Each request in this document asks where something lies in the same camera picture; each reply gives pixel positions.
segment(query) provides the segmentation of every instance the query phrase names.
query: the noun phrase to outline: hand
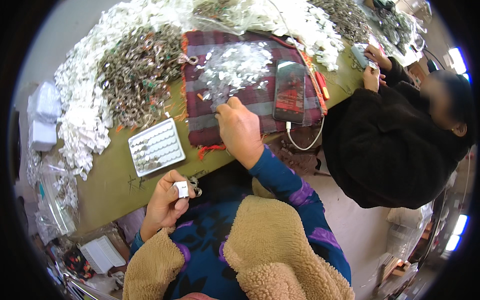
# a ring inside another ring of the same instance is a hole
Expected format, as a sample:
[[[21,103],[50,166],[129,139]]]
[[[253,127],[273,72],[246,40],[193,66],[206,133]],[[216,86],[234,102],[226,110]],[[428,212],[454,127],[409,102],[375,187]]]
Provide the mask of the hand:
[[[385,79],[385,75],[380,73],[380,76],[378,77],[378,82],[383,86],[387,86],[387,82],[384,79]]]
[[[246,168],[251,169],[262,156],[264,144],[260,137],[260,120],[237,97],[220,104],[215,118],[220,137],[228,151]]]
[[[365,55],[367,58],[373,60],[373,62],[376,62],[378,64],[378,66],[380,68],[382,68],[383,70],[385,70],[387,72],[391,71],[392,62],[377,47],[372,46],[372,45],[368,45],[368,47],[363,52],[363,55]]]
[[[367,66],[365,72],[363,72],[363,85],[366,89],[378,92],[379,84],[380,70],[378,68],[374,69],[371,66]]]
[[[179,190],[173,184],[187,181],[189,198],[179,199]],[[145,219],[140,227],[140,237],[144,242],[164,227],[172,227],[177,219],[188,209],[188,200],[195,198],[195,191],[190,182],[177,170],[165,174],[156,184],[152,198],[147,205]]]

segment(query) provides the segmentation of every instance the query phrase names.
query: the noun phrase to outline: white cable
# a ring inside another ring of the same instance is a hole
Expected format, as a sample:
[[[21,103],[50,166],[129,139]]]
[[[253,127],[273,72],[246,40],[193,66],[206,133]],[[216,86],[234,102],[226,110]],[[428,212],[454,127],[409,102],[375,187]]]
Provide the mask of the white cable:
[[[293,37],[292,33],[290,32],[290,29],[288,28],[287,26],[287,22],[285,22],[285,19],[283,18],[283,15],[282,15],[282,12],[280,11],[280,9],[278,9],[278,7],[275,5],[275,3],[272,2],[272,0],[268,0],[268,2],[270,2],[270,4],[273,5],[273,7],[275,7],[275,9],[278,11],[278,14],[280,15],[280,18],[282,19],[283,21],[283,24],[285,25],[285,28],[287,29],[288,31],[288,35],[292,38],[293,41],[295,41],[295,38]],[[308,72],[310,73],[310,78],[312,78],[312,83],[317,87],[317,91],[321,91],[320,89],[320,86],[318,85],[318,82],[315,80],[315,74],[313,74],[313,72],[310,70],[310,68],[308,67],[308,64],[307,64],[307,61],[305,60],[305,58],[303,57],[300,49],[298,48],[297,46],[297,43],[293,43],[293,45],[295,46],[295,48],[297,49],[297,52],[299,53],[300,55],[300,58],[301,60],[303,61],[303,63],[305,64],[305,66],[307,67],[307,70]],[[323,116],[322,118],[322,125],[320,126],[320,131],[318,132],[318,135],[317,137],[313,140],[313,143],[308,146],[307,148],[301,148],[299,147],[297,144],[295,144],[295,142],[293,141],[291,135],[290,135],[290,129],[292,128],[292,123],[291,122],[287,122],[286,123],[286,127],[287,127],[287,135],[288,135],[288,138],[290,139],[290,141],[292,142],[292,144],[297,147],[297,149],[299,150],[302,150],[302,151],[306,151],[308,149],[310,149],[313,144],[315,144],[315,142],[318,140],[318,138],[320,137],[320,134],[322,133],[322,129],[324,128],[324,120],[325,120],[325,116]]]
[[[325,116],[322,118],[322,125],[320,125],[320,130],[318,131],[317,137],[313,140],[313,142],[310,144],[310,146],[308,146],[306,148],[300,148],[297,144],[295,144],[295,142],[292,139],[292,136],[290,135],[290,129],[292,128],[292,123],[291,122],[286,123],[288,138],[290,139],[290,141],[292,142],[292,144],[295,147],[297,147],[298,149],[300,149],[302,151],[307,151],[308,149],[310,149],[313,146],[313,144],[315,144],[317,142],[318,137],[322,133],[322,129],[324,128],[324,120],[325,120]]]

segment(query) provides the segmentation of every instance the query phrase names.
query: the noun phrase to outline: phone screen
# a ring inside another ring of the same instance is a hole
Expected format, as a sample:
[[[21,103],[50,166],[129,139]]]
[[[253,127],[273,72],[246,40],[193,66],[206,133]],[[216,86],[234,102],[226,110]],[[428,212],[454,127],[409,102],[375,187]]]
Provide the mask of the phone screen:
[[[305,67],[296,62],[279,60],[275,76],[273,118],[302,124],[304,100]]]

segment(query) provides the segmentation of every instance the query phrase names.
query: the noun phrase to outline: plaid cloth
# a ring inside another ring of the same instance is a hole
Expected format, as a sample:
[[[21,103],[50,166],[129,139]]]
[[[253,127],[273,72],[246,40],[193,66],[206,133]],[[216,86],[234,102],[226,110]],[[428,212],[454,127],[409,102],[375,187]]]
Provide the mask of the plaid cloth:
[[[303,64],[301,57],[296,49],[286,48],[265,36],[247,32],[242,37],[245,38],[245,42],[266,42],[272,53],[273,63],[267,65],[271,76],[266,76],[261,79],[268,80],[266,91],[247,86],[235,94],[235,96],[237,96],[250,111],[259,116],[260,131],[262,133],[285,131],[285,122],[274,120],[272,117],[275,98],[276,61],[290,60]],[[187,55],[189,57],[197,56],[200,59],[199,64],[201,65],[203,65],[205,61],[205,55],[213,46],[240,41],[238,36],[218,31],[187,32],[186,38],[188,40]],[[195,66],[189,64],[186,64],[184,67],[187,112],[189,115],[188,138],[190,143],[195,146],[219,144],[221,143],[221,138],[218,130],[218,122],[214,117],[215,113],[212,113],[210,108],[212,101],[202,101],[197,96],[198,93],[203,95],[207,90],[206,84],[198,80],[203,70],[194,71],[194,68]],[[322,110],[312,80],[308,75],[305,75],[305,95],[306,101],[302,126],[311,126],[321,119]]]

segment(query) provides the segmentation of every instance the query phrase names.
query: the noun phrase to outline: workbench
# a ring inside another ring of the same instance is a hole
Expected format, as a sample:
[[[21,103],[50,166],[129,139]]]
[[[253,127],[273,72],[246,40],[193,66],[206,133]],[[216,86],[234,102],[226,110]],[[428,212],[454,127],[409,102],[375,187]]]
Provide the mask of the workbench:
[[[325,67],[318,65],[319,71],[327,79],[330,93],[330,99],[326,101],[327,108],[345,100],[356,88],[362,86],[362,73],[351,68],[352,59],[348,57],[350,47],[345,41],[344,45],[347,47],[337,60],[338,71],[327,72]],[[171,84],[172,98],[167,101],[167,105],[185,101],[180,95],[180,87],[181,79]],[[170,111],[172,116],[180,113],[181,111]],[[187,158],[142,178],[137,177],[127,144],[127,140],[140,130],[122,129],[118,133],[115,129],[110,130],[111,143],[102,155],[93,154],[93,168],[87,181],[80,177],[77,179],[80,208],[80,225],[77,229],[80,233],[96,229],[147,205],[156,183],[169,170],[176,169],[180,174],[199,178],[234,160],[227,151],[218,150],[206,154],[200,160],[198,149],[189,143],[186,120],[176,122],[176,126]],[[279,134],[271,134],[269,138],[277,136]],[[60,142],[53,151],[62,147]]]

